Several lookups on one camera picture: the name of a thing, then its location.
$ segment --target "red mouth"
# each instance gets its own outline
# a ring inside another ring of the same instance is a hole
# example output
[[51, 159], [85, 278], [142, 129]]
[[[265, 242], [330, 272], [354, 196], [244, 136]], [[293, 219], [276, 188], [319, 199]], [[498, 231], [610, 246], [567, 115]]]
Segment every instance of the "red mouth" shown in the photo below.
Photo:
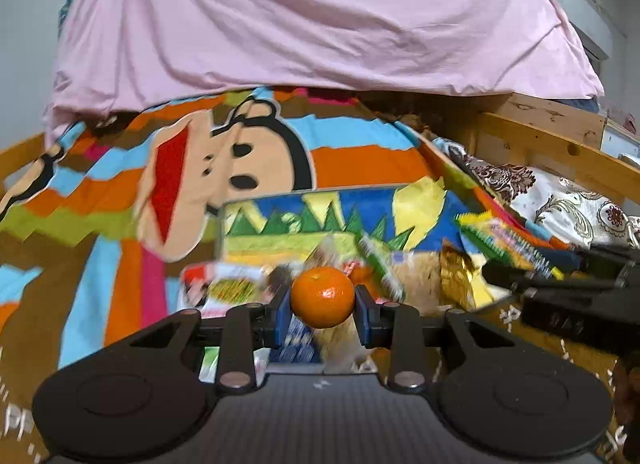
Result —
[[151, 206], [156, 214], [162, 242], [166, 243], [182, 182], [184, 157], [189, 141], [189, 127], [158, 146], [156, 184], [151, 192]]

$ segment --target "wooden bed frame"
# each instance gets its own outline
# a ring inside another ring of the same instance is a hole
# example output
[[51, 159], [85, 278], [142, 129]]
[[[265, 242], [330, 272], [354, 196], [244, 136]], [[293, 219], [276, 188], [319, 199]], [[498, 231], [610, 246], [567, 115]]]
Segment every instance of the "wooden bed frame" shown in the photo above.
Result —
[[[606, 120], [587, 111], [526, 95], [419, 95], [420, 113], [435, 133], [493, 164], [538, 167], [571, 179], [621, 205], [640, 203], [640, 171], [599, 151]], [[0, 152], [2, 182], [43, 152], [43, 135]]]

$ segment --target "metal screw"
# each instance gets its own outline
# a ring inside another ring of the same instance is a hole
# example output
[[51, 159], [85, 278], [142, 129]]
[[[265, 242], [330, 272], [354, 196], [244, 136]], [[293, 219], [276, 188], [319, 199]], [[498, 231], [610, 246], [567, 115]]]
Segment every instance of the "metal screw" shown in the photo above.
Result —
[[403, 388], [417, 388], [424, 384], [424, 376], [418, 372], [405, 370], [404, 372], [398, 372], [394, 376], [394, 381]]
[[251, 383], [251, 378], [244, 372], [227, 372], [220, 376], [220, 384], [227, 388], [242, 388]]

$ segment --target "snack package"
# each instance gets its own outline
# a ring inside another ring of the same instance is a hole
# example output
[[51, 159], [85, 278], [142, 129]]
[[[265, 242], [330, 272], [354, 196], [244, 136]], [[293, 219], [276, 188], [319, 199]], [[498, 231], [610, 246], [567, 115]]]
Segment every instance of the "snack package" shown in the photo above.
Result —
[[460, 231], [476, 244], [482, 253], [519, 269], [533, 270], [545, 277], [562, 279], [562, 272], [528, 241], [489, 211], [476, 215], [464, 213], [456, 221]]
[[304, 270], [314, 267], [338, 267], [340, 255], [335, 248], [334, 235], [326, 235], [305, 260]]
[[380, 288], [385, 297], [402, 303], [405, 298], [404, 288], [402, 288], [402, 284], [392, 272], [385, 257], [379, 252], [376, 244], [367, 233], [362, 231], [357, 232], [355, 237], [358, 242], [358, 250], [367, 264], [373, 269], [373, 274], [380, 282]]
[[370, 350], [364, 348], [358, 338], [353, 316], [329, 329], [314, 330], [314, 338], [321, 347], [326, 374], [361, 374], [375, 372]]
[[422, 316], [439, 315], [440, 253], [394, 251], [391, 270], [404, 288], [404, 302]]
[[443, 304], [471, 311], [494, 301], [481, 270], [476, 269], [468, 256], [447, 246], [440, 252], [440, 276]]
[[265, 293], [270, 268], [210, 261], [185, 267], [180, 273], [178, 309], [197, 308], [203, 318], [222, 317], [231, 307], [257, 301]]

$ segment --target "candy wrapper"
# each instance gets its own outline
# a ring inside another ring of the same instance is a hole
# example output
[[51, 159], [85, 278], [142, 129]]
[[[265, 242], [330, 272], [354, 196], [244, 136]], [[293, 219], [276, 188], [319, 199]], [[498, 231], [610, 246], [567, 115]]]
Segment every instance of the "candy wrapper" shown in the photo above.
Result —
[[545, 277], [562, 279], [560, 270], [552, 267], [533, 245], [490, 212], [479, 215], [465, 213], [458, 215], [456, 221], [460, 231], [486, 257], [498, 259], [511, 267], [533, 270]]
[[458, 251], [443, 247], [440, 253], [441, 303], [449, 302], [464, 310], [475, 310], [493, 303], [480, 269]]

